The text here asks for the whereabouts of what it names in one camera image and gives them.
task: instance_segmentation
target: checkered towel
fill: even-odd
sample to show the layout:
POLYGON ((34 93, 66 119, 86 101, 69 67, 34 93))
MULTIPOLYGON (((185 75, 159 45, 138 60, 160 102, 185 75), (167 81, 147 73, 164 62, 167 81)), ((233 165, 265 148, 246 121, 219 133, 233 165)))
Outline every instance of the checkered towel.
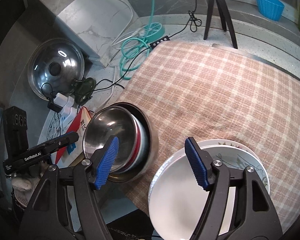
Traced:
POLYGON ((124 185, 148 212, 150 182, 162 163, 197 141, 240 142, 261 159, 283 231, 300 214, 300 82, 272 66, 221 49, 167 41, 151 52, 119 101, 133 103, 159 133, 159 157, 124 185))

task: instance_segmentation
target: black tripod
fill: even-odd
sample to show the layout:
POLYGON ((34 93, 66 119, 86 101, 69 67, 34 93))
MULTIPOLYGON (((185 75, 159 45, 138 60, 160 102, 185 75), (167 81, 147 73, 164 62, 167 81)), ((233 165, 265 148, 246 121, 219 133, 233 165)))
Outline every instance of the black tripod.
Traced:
MULTIPOLYGON (((222 29, 224 31, 227 31, 227 26, 226 26, 226 23, 227 23, 229 32, 230 32, 230 36, 231 36, 231 40, 232 40, 232 45, 235 49, 237 49, 238 48, 237 39, 235 37, 235 32, 234 32, 231 16, 230 16, 226 1, 225 0, 216 0, 216 3, 217 3, 219 14, 220 14, 222 29)), ((203 38, 204 40, 206 40, 208 38, 208 32, 209 32, 209 28, 210 28, 212 11, 213 11, 213 4, 214 4, 214 0, 209 0, 207 23, 206 23, 206 29, 204 31, 204 38, 203 38)))

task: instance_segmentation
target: stainless steel bowl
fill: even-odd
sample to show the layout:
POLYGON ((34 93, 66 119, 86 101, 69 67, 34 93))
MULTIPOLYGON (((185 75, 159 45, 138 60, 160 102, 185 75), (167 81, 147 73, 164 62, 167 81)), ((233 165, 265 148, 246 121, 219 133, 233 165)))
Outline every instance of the stainless steel bowl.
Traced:
POLYGON ((110 173, 108 176, 108 180, 112 182, 126 183, 141 177, 152 167, 154 162, 157 160, 158 151, 159 151, 158 132, 153 126, 149 117, 137 106, 126 102, 115 103, 110 107, 113 106, 124 107, 131 114, 133 114, 145 128, 147 137, 149 139, 149 143, 146 149, 147 157, 140 164, 138 164, 135 168, 132 168, 131 170, 126 171, 124 173, 120 173, 120 174, 110 173))
POLYGON ((110 135, 119 139, 119 151, 110 172, 122 168, 131 159, 137 143, 137 124, 131 113, 123 107, 102 109, 89 122, 83 135, 83 151, 88 158, 102 148, 110 135))

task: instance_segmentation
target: stainless steel lid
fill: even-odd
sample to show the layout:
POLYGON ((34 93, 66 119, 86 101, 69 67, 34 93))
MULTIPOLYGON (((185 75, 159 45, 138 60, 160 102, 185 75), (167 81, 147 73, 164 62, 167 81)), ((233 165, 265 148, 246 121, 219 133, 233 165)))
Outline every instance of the stainless steel lid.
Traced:
POLYGON ((87 125, 83 135, 83 151, 90 158, 102 148, 110 135, 119 139, 119 151, 110 169, 115 172, 131 159, 137 143, 137 124, 131 113, 123 107, 107 107, 97 113, 87 125))
POLYGON ((51 88, 70 92, 71 82, 81 80, 83 72, 81 51, 68 40, 56 38, 42 43, 33 53, 28 66, 28 81, 34 93, 47 100, 51 88))

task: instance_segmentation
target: floral pattern plate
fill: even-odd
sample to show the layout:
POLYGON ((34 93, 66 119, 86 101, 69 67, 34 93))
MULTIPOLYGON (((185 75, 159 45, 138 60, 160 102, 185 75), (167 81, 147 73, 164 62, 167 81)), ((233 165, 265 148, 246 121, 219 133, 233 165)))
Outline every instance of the floral pattern plate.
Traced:
POLYGON ((254 151, 252 151, 250 148, 243 145, 242 143, 238 143, 238 142, 226 140, 226 139, 210 139, 210 140, 201 141, 201 143, 202 143, 202 145, 200 147, 208 146, 208 145, 229 145, 229 146, 237 147, 239 149, 247 151, 248 153, 251 153, 253 156, 255 156, 261 162, 259 157, 254 153, 254 151))
MULTIPOLYGON (((223 144, 224 142, 222 142, 221 145, 207 144, 211 142, 215 143, 215 140, 201 141, 198 142, 198 145, 202 150, 206 150, 210 154, 213 160, 221 160, 229 168, 244 169, 247 166, 253 167, 256 170, 257 174, 259 175, 261 181, 265 185, 267 192, 270 193, 269 177, 266 172, 266 169, 262 165, 259 158, 257 158, 252 153, 243 150, 242 148, 231 146, 231 145, 224 145, 223 144)), ((174 163, 176 160, 180 158, 186 158, 186 153, 184 148, 180 149, 171 157, 169 157, 158 169, 149 187, 148 204, 150 201, 151 191, 154 187, 154 184, 158 180, 159 176, 168 166, 170 166, 172 163, 174 163)))

